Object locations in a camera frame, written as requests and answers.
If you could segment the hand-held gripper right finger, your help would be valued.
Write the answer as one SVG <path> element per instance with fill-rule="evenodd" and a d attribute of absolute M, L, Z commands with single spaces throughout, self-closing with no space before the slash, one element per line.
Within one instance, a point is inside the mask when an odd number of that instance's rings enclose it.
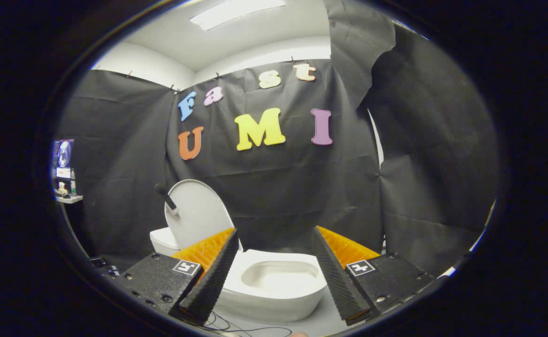
<path fill-rule="evenodd" d="M 396 254 L 381 255 L 315 226 L 312 249 L 341 320 L 351 326 L 402 307 L 435 281 Z"/>

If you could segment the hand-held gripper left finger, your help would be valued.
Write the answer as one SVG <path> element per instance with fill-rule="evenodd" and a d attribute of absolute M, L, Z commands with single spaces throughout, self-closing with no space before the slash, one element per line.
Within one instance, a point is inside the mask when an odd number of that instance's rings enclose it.
<path fill-rule="evenodd" d="M 115 278 L 119 290 L 152 311 L 193 325 L 207 322 L 239 248 L 228 228 L 168 256 L 146 256 Z"/>

